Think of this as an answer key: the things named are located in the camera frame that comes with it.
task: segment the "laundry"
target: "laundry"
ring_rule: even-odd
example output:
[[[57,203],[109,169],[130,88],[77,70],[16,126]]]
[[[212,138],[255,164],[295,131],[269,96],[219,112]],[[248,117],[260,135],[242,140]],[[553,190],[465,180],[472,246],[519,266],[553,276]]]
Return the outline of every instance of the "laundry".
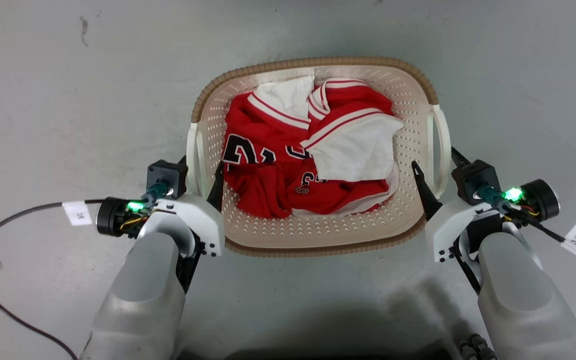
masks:
[[[237,207],[264,218],[343,216],[376,209],[397,190],[388,98],[360,80],[314,77],[261,84],[226,115],[224,180]]]

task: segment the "red stripe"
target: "red stripe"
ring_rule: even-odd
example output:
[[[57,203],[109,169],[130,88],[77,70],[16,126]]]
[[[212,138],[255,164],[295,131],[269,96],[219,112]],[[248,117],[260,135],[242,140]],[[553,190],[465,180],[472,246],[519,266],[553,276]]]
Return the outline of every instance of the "red stripe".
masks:
[[[308,121],[308,120],[304,120],[304,119],[298,118],[298,117],[292,117],[292,116],[290,116],[290,115],[288,115],[288,114],[284,114],[283,112],[280,112],[280,111],[272,108],[270,105],[266,104],[262,99],[258,98],[258,96],[256,96],[254,92],[252,93],[252,96],[253,96],[259,103],[262,103],[263,105],[265,105],[266,107],[268,107],[268,109],[274,111],[275,113],[277,113],[277,114],[279,114],[279,115],[281,115],[281,116],[287,117],[288,119],[291,119],[291,120],[294,120],[294,121],[300,121],[300,122],[302,122],[302,123],[304,123],[304,124],[310,125],[310,121]]]
[[[317,106],[315,106],[315,103],[313,102],[313,100],[311,99],[310,96],[308,96],[308,102],[310,103],[310,105],[312,106],[312,108],[313,108],[316,112],[322,114],[323,116],[327,116],[326,112],[322,112],[322,110],[317,109]]]
[[[373,112],[368,112],[367,114],[362,114],[359,115],[357,117],[353,117],[353,118],[349,118],[348,120],[339,123],[339,125],[333,127],[332,129],[330,129],[328,132],[326,132],[325,134],[322,135],[322,137],[316,139],[316,141],[314,141],[313,143],[311,143],[310,145],[306,146],[304,149],[308,150],[310,148],[312,148],[315,144],[317,144],[318,142],[322,141],[322,139],[325,139],[327,136],[329,136],[330,133],[334,132],[334,130],[338,129],[340,126],[342,125],[346,125],[347,123],[350,123],[350,121],[353,120],[357,120],[357,119],[361,119],[362,117],[366,117],[366,116],[371,116],[372,114],[383,114],[383,112],[381,111],[373,111]]]

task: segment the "gray floor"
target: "gray floor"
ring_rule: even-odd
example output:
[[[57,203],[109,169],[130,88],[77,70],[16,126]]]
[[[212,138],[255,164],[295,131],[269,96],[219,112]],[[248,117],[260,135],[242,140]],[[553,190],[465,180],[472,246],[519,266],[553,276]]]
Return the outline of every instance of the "gray floor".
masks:
[[[562,201],[548,226],[576,224],[576,2],[565,0],[0,0],[0,219],[141,194],[146,165],[184,154],[192,105],[215,76],[327,55],[421,68],[453,144],[505,187],[547,180]],[[576,312],[576,258],[525,234]],[[79,353],[131,244],[70,227],[59,210],[29,216],[0,231],[0,300]],[[457,264],[428,258],[418,237],[317,259],[204,259],[184,348],[405,356],[485,335]],[[67,356],[0,313],[3,358]]]

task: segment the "white stripe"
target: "white stripe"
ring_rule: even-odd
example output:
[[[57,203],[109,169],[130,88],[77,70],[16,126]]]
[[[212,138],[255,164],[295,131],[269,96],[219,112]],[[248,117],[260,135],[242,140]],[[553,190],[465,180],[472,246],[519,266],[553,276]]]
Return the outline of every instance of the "white stripe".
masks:
[[[321,84],[321,89],[320,91],[320,95],[321,95],[321,106],[323,107],[323,109],[330,109],[330,107],[328,106],[328,98],[326,96],[326,84],[328,83],[328,80],[325,80],[323,84]]]
[[[342,124],[344,121],[347,121],[347,120],[352,119],[354,117],[364,116],[365,114],[372,113],[372,112],[380,112],[380,114],[378,114],[379,116],[385,115],[381,110],[377,109],[376,107],[368,107],[367,109],[361,109],[361,110],[350,112],[348,114],[345,114],[344,116],[338,117],[336,120],[332,121],[328,125],[324,126],[320,130],[315,132],[309,139],[302,141],[301,146],[305,149],[308,146],[310,146],[312,143],[314,143],[315,141],[318,141],[318,139],[323,137],[327,132],[329,132],[330,130],[333,130],[334,127]]]
[[[359,82],[363,83],[363,80],[359,80],[356,77],[329,77],[326,81],[330,82]]]
[[[323,108],[322,106],[322,101],[320,100],[320,97],[318,96],[319,94],[317,93],[317,96],[315,96],[315,93],[312,92],[308,98],[312,101],[312,103],[317,107],[317,109],[321,110],[324,113],[329,113],[330,111],[326,110]]]
[[[323,119],[326,117],[326,115],[322,115],[322,114],[320,114],[319,112],[314,111],[314,110],[312,109],[312,107],[313,107],[312,105],[311,105],[310,107],[311,107],[311,109],[309,109],[308,112],[309,112],[309,114],[311,114],[311,116],[312,116],[313,118],[315,118],[315,119],[317,119],[317,120],[323,120]]]
[[[318,104],[315,101],[313,94],[310,94],[310,96],[308,98],[311,100],[311,101],[308,101],[308,112],[313,117],[315,117],[318,120],[322,120],[323,118],[326,117],[326,114],[330,113],[330,111],[327,111],[327,110],[322,109],[321,107],[318,107]]]
[[[326,84],[326,89],[343,89],[350,87],[367,87],[365,82],[353,81],[353,82],[328,82]]]
[[[270,107],[262,104],[252,94],[250,96],[248,96],[247,100],[250,102],[250,104],[252,104],[253,107],[256,107],[257,109],[264,112],[266,115],[268,115],[274,119],[277,119],[286,125],[294,126],[295,128],[299,128],[299,129],[308,130],[308,127],[309,127],[308,123],[310,123],[310,121],[311,121],[311,119],[309,119],[309,118],[302,119],[302,120],[308,122],[308,123],[304,123],[304,122],[293,120],[292,118],[288,118],[286,116],[283,116],[283,114],[281,114],[281,112],[279,112],[279,110],[271,109]]]

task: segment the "white plastic basket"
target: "white plastic basket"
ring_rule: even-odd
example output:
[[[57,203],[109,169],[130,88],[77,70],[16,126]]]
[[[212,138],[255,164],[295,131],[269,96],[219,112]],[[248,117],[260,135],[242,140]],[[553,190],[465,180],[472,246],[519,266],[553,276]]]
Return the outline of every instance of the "white plastic basket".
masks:
[[[227,248],[252,256],[325,256],[386,248],[418,234],[424,211],[411,162],[422,167],[435,196],[449,178],[451,146],[448,125],[432,84],[411,64],[387,57],[320,57],[277,61],[223,73],[206,86],[192,110],[188,133],[187,187],[204,198],[215,181],[222,157],[226,113],[231,100],[259,84],[314,75],[316,84],[328,78],[356,78],[386,95],[404,127],[393,137],[399,168],[397,192],[377,210],[343,217],[265,219],[236,207],[238,196],[224,184],[222,214]],[[434,126],[439,135],[439,174],[434,182]]]

